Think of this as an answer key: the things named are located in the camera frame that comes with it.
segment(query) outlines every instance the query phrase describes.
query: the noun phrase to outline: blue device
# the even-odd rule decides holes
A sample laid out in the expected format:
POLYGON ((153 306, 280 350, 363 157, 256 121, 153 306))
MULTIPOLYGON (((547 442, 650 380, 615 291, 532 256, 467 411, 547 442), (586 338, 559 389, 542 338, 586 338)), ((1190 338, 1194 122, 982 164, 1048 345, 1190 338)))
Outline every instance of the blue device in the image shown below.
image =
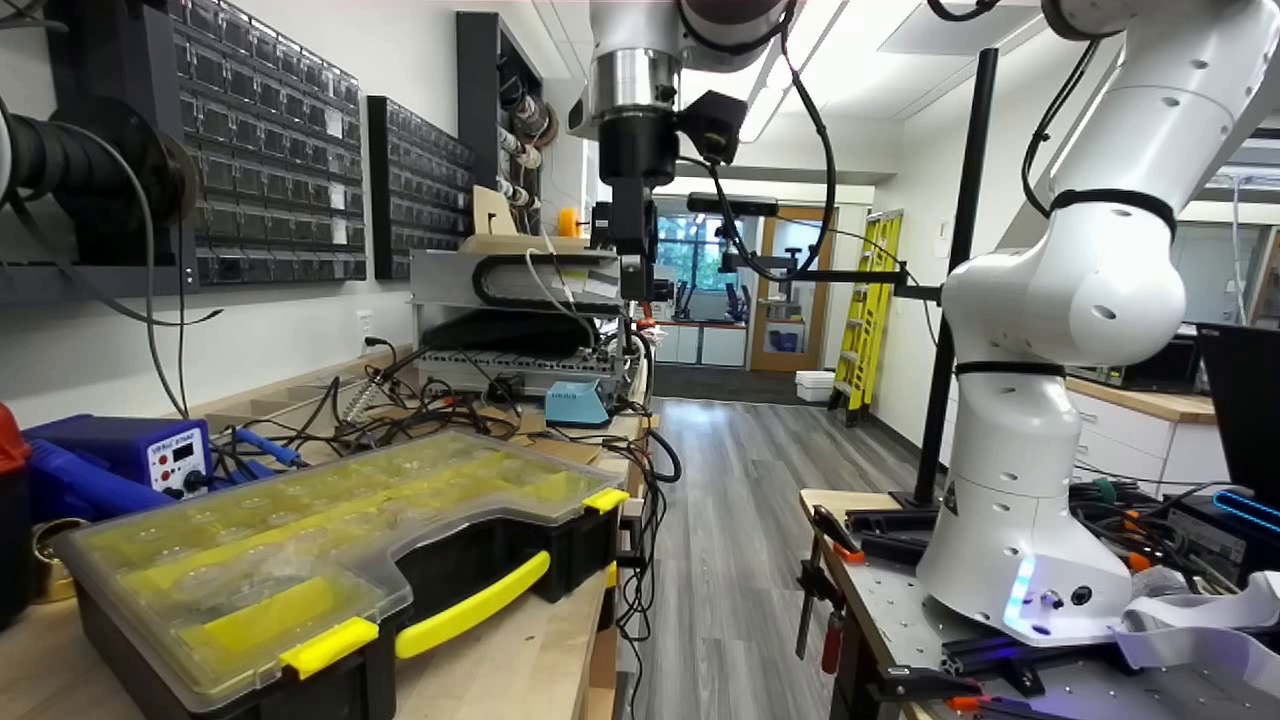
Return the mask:
POLYGON ((609 425, 609 409, 596 390, 596 384, 552 384, 542 395, 542 418, 552 427, 603 427, 609 425))
POLYGON ((206 492, 213 450, 202 418, 69 415, 23 436, 36 447, 38 515, 129 515, 206 492))

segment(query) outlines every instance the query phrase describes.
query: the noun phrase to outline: gray floor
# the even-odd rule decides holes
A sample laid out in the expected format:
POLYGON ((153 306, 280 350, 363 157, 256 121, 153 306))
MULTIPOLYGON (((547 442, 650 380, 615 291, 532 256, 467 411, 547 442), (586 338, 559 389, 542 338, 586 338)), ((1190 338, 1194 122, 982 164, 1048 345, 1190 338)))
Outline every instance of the gray floor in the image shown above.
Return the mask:
POLYGON ((832 678, 796 658, 796 487, 909 487, 913 455, 819 409, 659 401, 684 455, 655 552, 655 634, 634 720, 823 720, 832 678))

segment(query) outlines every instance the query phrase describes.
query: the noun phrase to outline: plastic storage case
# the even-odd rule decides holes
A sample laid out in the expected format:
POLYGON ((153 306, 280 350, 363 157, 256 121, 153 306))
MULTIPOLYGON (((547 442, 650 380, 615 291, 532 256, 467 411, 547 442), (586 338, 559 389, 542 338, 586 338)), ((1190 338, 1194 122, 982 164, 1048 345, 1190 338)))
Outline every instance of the plastic storage case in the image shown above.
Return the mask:
POLYGON ((393 717, 395 658, 615 548, 623 492, 481 436, 432 436, 60 538, 86 639, 142 717, 393 717))

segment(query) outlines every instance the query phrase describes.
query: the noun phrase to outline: monitor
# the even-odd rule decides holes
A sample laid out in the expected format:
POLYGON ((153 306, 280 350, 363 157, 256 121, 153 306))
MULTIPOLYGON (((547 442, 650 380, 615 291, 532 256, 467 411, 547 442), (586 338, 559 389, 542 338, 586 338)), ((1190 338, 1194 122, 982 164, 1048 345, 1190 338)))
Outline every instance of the monitor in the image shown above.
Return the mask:
POLYGON ((1280 508, 1280 333, 1200 323, 1230 485, 1280 508))

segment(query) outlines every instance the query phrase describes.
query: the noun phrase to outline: door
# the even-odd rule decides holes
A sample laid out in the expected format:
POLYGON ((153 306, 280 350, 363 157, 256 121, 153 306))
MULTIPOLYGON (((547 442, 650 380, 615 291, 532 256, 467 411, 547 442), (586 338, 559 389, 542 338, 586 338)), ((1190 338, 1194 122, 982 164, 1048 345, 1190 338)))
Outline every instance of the door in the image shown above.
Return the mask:
MULTIPOLYGON (((819 209, 781 209, 765 221, 759 256, 808 256, 823 225, 819 209)), ((814 266, 832 264, 832 239, 823 243, 814 266)), ((754 281, 751 310, 751 370, 798 370, 819 368, 826 329, 826 288, 823 285, 773 285, 754 281)))

